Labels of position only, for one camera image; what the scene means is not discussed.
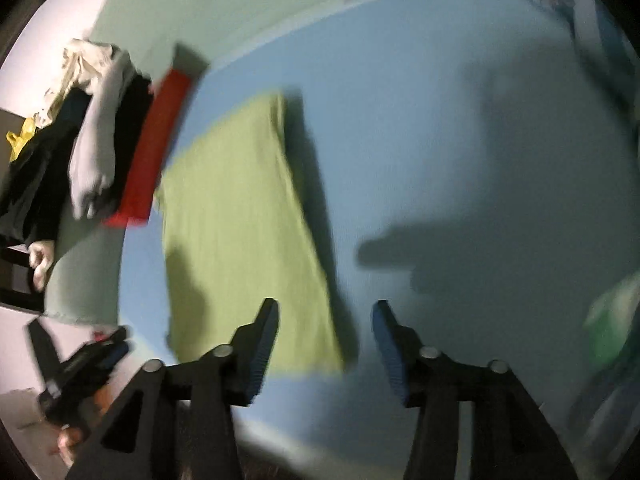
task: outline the yellow plastic bag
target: yellow plastic bag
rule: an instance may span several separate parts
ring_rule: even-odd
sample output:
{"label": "yellow plastic bag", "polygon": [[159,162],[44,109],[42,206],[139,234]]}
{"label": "yellow plastic bag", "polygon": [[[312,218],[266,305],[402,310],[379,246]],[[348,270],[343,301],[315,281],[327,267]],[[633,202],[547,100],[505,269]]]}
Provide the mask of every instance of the yellow plastic bag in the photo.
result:
{"label": "yellow plastic bag", "polygon": [[20,155],[20,152],[22,151],[24,145],[29,142],[35,134],[36,123],[32,117],[24,120],[19,136],[14,134],[13,132],[7,132],[6,140],[8,140],[9,144],[11,145],[11,155],[9,157],[9,162],[13,162],[16,158],[18,158],[18,155]]}

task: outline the white cloth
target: white cloth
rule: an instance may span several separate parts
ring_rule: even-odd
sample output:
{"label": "white cloth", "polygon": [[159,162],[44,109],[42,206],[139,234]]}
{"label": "white cloth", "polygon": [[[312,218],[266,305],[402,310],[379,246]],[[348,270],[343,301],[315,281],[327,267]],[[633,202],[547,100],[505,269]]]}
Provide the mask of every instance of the white cloth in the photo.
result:
{"label": "white cloth", "polygon": [[94,91],[69,161],[74,218],[92,218],[94,200],[113,184],[116,155],[113,147],[116,112],[135,74],[129,53],[118,51]]}
{"label": "white cloth", "polygon": [[56,243],[40,240],[29,246],[29,266],[34,269],[33,286],[42,292],[49,281],[49,269],[53,265]]}
{"label": "white cloth", "polygon": [[44,104],[34,116],[36,126],[43,128],[56,118],[66,95],[73,87],[93,95],[102,76],[111,66],[113,47],[85,40],[71,40],[62,52],[62,66],[44,94]]}
{"label": "white cloth", "polygon": [[64,480],[68,468],[58,453],[52,454],[60,430],[46,423],[33,388],[0,395],[0,418],[15,447],[40,480]]}

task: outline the gray fabric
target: gray fabric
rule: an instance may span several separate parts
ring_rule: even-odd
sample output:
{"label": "gray fabric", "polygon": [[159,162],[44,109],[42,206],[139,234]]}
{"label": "gray fabric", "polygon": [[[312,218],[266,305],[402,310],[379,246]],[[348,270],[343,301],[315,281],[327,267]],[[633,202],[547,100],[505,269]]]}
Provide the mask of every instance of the gray fabric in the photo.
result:
{"label": "gray fabric", "polygon": [[115,119],[124,89],[134,73],[129,53],[116,53],[94,92],[69,161],[74,218],[94,216],[95,197],[109,189],[115,176]]}
{"label": "gray fabric", "polygon": [[71,324],[116,325],[123,241],[124,229],[105,227],[97,219],[75,220],[67,200],[44,297],[46,316]]}

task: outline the white wall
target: white wall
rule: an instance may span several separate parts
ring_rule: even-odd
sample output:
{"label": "white wall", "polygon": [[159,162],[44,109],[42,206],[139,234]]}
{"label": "white wall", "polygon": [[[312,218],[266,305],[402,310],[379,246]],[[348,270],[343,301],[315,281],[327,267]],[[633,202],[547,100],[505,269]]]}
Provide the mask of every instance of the white wall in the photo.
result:
{"label": "white wall", "polygon": [[63,47],[88,37],[104,1],[47,0],[37,10],[0,68],[0,108],[22,117],[39,110]]}
{"label": "white wall", "polygon": [[[105,0],[47,0],[34,14],[0,68],[0,107],[23,117],[36,112],[71,38],[86,37]],[[25,326],[33,316],[0,308],[0,393],[40,387]],[[90,329],[47,320],[67,357],[87,341]]]}

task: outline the silver bolt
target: silver bolt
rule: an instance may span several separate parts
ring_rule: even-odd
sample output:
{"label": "silver bolt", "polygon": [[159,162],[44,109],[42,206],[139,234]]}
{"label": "silver bolt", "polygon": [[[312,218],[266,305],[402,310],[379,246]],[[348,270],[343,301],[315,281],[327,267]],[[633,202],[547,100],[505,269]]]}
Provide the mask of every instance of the silver bolt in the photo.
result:
{"label": "silver bolt", "polygon": [[142,365],[142,369],[145,372],[153,373],[157,372],[163,365],[164,363],[160,359],[149,359],[149,361]]}
{"label": "silver bolt", "polygon": [[420,357],[424,359],[437,359],[440,357],[440,350],[435,346],[423,346],[420,348]]}
{"label": "silver bolt", "polygon": [[231,345],[218,345],[213,349],[213,355],[216,357],[229,357],[234,352]]}
{"label": "silver bolt", "polygon": [[494,359],[489,362],[489,368],[496,374],[505,374],[509,371],[509,365],[505,361],[500,361],[500,359]]}

